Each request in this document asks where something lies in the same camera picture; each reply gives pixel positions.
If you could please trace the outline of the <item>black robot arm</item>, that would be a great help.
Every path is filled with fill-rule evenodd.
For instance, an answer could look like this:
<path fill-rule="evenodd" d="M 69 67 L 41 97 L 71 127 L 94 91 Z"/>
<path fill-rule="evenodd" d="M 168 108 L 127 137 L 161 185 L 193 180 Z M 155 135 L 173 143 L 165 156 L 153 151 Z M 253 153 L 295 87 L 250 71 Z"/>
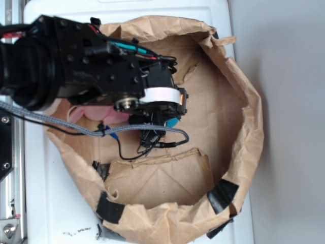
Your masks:
<path fill-rule="evenodd" d="M 31 111 L 65 98 L 145 117 L 183 116 L 188 94 L 173 81 L 176 59 L 108 37 L 99 24 L 42 15 L 2 26 L 1 38 L 15 42 L 1 43 L 1 94 Z"/>

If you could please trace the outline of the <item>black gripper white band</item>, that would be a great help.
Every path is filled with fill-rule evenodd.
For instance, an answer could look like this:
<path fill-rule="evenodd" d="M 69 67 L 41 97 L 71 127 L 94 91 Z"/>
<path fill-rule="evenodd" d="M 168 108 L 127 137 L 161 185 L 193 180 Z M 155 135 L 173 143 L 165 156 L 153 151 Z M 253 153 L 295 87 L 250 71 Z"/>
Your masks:
<path fill-rule="evenodd" d="M 142 96 L 128 96 L 116 101 L 116 111 L 144 117 L 161 113 L 163 116 L 176 118 L 187 113 L 187 91 L 174 83 L 171 69 L 166 64 L 157 62 L 142 67 L 140 73 L 141 77 L 135 77 L 134 81 L 143 85 Z"/>

